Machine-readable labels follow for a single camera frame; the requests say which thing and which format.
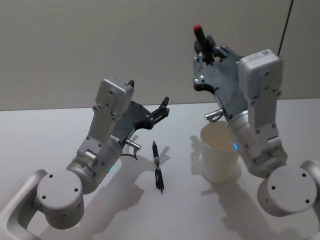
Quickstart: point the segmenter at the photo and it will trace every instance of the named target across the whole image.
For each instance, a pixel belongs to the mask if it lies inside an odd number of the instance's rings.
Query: table surface
[[[262,179],[239,161],[237,179],[211,184],[201,175],[200,131],[216,103],[171,105],[169,117],[132,137],[138,161],[121,157],[98,189],[84,196],[79,224],[50,227],[38,212],[28,229],[43,240],[301,240],[319,223],[312,209],[286,217],[257,202]],[[89,108],[0,112],[0,197],[32,169],[64,169],[93,117]],[[276,122],[288,164],[320,157],[320,99],[278,101]],[[155,187],[152,141],[158,145],[164,194]]]

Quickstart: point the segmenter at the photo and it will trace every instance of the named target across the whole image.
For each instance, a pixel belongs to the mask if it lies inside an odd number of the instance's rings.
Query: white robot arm
[[[220,107],[205,117],[210,122],[226,118],[248,171],[264,179],[257,191],[259,204],[276,217],[313,206],[319,218],[320,165],[315,161],[300,167],[286,165],[276,124],[283,61],[269,49],[239,56],[225,44],[217,46],[211,36],[205,37],[200,25],[194,27],[194,33],[194,88],[213,93]]]
[[[37,170],[12,188],[0,206],[1,240],[39,240],[27,231],[36,211],[57,229],[76,225],[84,214],[84,194],[92,193],[122,154],[125,145],[136,153],[141,146],[130,138],[138,129],[152,129],[169,115],[169,98],[153,112],[131,101],[134,81],[115,77],[101,82],[93,120],[85,140],[66,170]]]

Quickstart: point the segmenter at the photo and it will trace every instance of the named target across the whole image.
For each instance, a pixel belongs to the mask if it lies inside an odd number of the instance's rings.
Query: paper cup
[[[202,171],[213,183],[223,183],[235,172],[239,153],[227,130],[225,121],[212,122],[200,133],[203,142]]]

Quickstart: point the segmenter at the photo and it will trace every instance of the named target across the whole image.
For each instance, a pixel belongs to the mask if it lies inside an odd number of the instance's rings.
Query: red cap
[[[201,25],[200,24],[198,24],[198,25],[193,27],[193,31],[198,30],[198,29],[201,29]]]

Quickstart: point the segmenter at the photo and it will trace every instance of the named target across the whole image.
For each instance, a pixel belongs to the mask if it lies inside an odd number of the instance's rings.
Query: black pen
[[[154,160],[154,167],[155,167],[155,171],[154,171],[155,186],[157,189],[161,190],[161,193],[163,193],[165,186],[164,186],[164,180],[162,178],[162,173],[160,169],[158,147],[155,141],[153,141],[152,143],[152,151],[153,151],[153,160]]]

